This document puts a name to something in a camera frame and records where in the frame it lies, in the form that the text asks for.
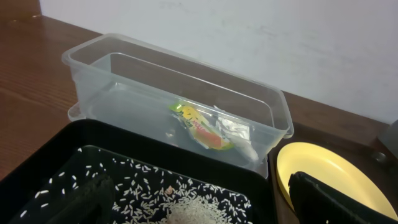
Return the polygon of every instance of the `clear plastic bin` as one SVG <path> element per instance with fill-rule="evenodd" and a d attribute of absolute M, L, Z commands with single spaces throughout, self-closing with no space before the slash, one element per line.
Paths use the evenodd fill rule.
<path fill-rule="evenodd" d="M 220 161 L 255 169 L 294 133 L 279 89 L 123 35 L 102 35 L 66 51 L 62 61 L 72 71 L 80 116 Z M 233 122 L 246 135 L 220 130 L 235 147 L 205 149 L 169 109 L 178 102 L 196 108 L 216 129 L 217 122 Z"/>

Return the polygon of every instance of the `yellow plate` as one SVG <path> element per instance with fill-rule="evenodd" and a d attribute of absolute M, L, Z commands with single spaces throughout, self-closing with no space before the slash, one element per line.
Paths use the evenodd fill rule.
<path fill-rule="evenodd" d="M 306 172 L 357 202 L 398 220 L 386 196 L 358 168 L 334 152 L 305 142 L 286 145 L 277 159 L 279 187 L 292 208 L 288 182 L 290 175 L 298 171 Z"/>

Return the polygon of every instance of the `white wall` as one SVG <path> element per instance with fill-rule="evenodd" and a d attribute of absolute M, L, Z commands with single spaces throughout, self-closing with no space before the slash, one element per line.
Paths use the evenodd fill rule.
<path fill-rule="evenodd" d="M 43 15 L 120 33 L 282 90 L 398 119 L 397 0 L 41 0 Z"/>

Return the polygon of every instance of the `yellow wrapper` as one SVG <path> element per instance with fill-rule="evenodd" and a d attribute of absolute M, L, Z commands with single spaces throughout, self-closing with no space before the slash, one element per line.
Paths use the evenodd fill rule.
<path fill-rule="evenodd" d="M 215 129 L 208 120 L 191 106 L 177 103 L 169 107 L 184 122 L 192 137 L 206 149 L 226 150 L 233 144 Z"/>

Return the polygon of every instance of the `wooden table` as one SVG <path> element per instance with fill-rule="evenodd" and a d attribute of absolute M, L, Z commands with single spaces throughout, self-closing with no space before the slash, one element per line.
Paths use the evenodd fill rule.
<path fill-rule="evenodd" d="M 67 111 L 77 98 L 69 67 L 61 62 L 61 54 L 100 34 L 42 16 L 1 21 L 0 33 L 2 179 L 69 123 Z M 365 170 L 388 197 L 397 196 L 389 185 L 394 169 L 386 171 L 392 169 L 391 160 L 382 168 L 367 166 L 372 164 L 370 160 L 376 152 L 392 158 L 376 139 L 386 124 L 290 93 L 285 93 L 285 97 L 295 123 L 295 135 L 283 140 L 269 155 L 279 223 L 298 222 L 275 184 L 277 153 L 291 141 L 317 142 L 336 149 Z M 398 203 L 391 200 L 397 210 Z"/>

